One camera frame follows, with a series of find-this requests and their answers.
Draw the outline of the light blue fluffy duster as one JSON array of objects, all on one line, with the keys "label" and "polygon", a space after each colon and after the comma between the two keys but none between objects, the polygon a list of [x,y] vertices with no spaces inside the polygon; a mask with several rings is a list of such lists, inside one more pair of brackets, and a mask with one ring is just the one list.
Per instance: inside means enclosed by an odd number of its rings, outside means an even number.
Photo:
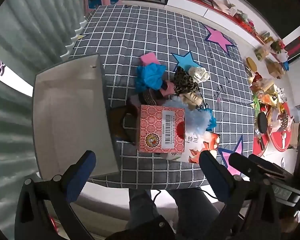
[{"label": "light blue fluffy duster", "polygon": [[177,96],[166,100],[163,106],[183,108],[185,110],[185,125],[189,133],[201,135],[205,131],[212,131],[217,125],[212,109],[205,107],[189,109],[188,104],[184,103]]}]

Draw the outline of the beige knit cloth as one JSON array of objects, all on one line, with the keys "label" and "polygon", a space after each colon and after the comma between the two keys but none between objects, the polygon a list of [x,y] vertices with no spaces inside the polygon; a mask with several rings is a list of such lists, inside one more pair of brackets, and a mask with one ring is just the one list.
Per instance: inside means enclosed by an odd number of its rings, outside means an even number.
[{"label": "beige knit cloth", "polygon": [[187,104],[190,110],[200,107],[203,102],[203,98],[200,95],[197,95],[195,92],[180,94],[179,98],[183,103]]}]

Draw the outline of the white polka dot scarf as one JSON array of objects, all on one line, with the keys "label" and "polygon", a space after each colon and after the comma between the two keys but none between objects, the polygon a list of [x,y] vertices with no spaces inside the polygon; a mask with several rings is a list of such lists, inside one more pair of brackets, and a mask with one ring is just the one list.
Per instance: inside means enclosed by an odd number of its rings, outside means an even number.
[{"label": "white polka dot scarf", "polygon": [[206,82],[210,78],[210,73],[204,67],[191,67],[189,75],[196,83]]}]

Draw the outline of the leopard print cloth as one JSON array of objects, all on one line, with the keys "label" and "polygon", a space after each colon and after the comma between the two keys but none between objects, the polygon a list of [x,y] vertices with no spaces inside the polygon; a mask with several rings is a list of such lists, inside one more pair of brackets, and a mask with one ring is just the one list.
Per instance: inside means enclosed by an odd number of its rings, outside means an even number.
[{"label": "leopard print cloth", "polygon": [[199,93],[198,83],[196,83],[192,76],[185,72],[180,66],[177,67],[172,83],[174,84],[174,91],[176,95],[187,93]]}]

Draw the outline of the striped knit sock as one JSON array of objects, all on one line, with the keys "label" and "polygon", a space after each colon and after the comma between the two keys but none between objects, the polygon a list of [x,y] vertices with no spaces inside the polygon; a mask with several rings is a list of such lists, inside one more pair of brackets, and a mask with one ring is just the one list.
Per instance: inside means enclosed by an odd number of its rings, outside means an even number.
[{"label": "striped knit sock", "polygon": [[166,99],[162,96],[159,90],[147,89],[144,92],[135,94],[129,97],[128,102],[135,107],[141,107],[141,105],[153,105],[160,106]]}]

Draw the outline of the blue cloth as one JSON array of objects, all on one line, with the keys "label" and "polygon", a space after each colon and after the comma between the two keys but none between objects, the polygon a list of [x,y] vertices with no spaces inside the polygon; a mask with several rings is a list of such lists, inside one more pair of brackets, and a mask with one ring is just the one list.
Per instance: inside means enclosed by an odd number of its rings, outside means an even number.
[{"label": "blue cloth", "polygon": [[165,66],[156,63],[151,63],[146,66],[138,66],[134,81],[135,91],[137,93],[141,93],[147,88],[159,90],[163,83],[162,76],[165,70]]}]

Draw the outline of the pink black knit hat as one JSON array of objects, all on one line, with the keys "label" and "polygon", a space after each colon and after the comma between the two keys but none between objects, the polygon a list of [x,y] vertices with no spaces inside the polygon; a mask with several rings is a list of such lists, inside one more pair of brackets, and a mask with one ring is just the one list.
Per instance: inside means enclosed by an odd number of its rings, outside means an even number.
[{"label": "pink black knit hat", "polygon": [[167,98],[173,94],[175,94],[174,83],[172,83],[170,80],[163,81],[160,89],[157,90],[157,97],[160,99]]}]

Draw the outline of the black round pan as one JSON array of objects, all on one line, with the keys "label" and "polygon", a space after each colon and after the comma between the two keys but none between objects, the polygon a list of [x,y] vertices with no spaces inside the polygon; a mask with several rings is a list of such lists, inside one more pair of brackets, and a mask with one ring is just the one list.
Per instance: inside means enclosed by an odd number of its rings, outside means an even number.
[{"label": "black round pan", "polygon": [[264,134],[267,132],[268,120],[267,120],[266,115],[263,112],[260,112],[257,116],[257,127],[261,134]]}]

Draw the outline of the person's legs in jeans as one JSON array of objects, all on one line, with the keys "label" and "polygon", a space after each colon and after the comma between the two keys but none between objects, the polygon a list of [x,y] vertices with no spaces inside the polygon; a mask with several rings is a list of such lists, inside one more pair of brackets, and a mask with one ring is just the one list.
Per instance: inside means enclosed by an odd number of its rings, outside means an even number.
[{"label": "person's legs in jeans", "polygon": [[203,239],[219,211],[199,187],[168,190],[174,203],[158,208],[150,190],[129,190],[125,230],[107,239]]}]

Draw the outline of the white fox print bag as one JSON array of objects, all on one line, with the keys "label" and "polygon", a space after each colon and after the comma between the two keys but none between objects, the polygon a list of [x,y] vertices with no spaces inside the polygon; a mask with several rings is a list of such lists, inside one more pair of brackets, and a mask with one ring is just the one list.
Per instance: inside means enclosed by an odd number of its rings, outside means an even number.
[{"label": "white fox print bag", "polygon": [[202,151],[209,151],[214,158],[217,157],[220,139],[220,135],[209,131],[205,131],[202,135],[186,132],[183,153],[162,153],[160,157],[166,160],[198,164]]}]

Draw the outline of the red patterned cardboard box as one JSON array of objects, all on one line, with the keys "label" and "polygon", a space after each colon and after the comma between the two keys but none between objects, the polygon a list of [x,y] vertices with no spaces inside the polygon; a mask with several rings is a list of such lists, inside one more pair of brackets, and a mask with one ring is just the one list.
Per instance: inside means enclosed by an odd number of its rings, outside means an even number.
[{"label": "red patterned cardboard box", "polygon": [[136,136],[143,153],[183,153],[185,148],[185,109],[141,105]]}]

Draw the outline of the grey fabric storage box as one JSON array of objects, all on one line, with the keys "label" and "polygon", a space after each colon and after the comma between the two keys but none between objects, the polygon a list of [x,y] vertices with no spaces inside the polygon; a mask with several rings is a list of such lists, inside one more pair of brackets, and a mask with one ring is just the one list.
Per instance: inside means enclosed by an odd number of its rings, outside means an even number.
[{"label": "grey fabric storage box", "polygon": [[116,141],[108,125],[107,82],[98,54],[38,73],[32,102],[33,142],[43,179],[63,174],[87,150],[96,155],[91,177],[119,171]]}]

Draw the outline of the green pleated curtain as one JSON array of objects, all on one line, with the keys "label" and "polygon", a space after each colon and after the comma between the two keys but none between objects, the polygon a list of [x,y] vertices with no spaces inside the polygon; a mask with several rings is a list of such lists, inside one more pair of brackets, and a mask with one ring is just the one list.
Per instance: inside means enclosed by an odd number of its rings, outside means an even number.
[{"label": "green pleated curtain", "polygon": [[[0,60],[29,84],[62,61],[84,22],[83,0],[0,0]],[[19,193],[37,171],[31,98],[0,81],[0,230],[13,238]]]}]

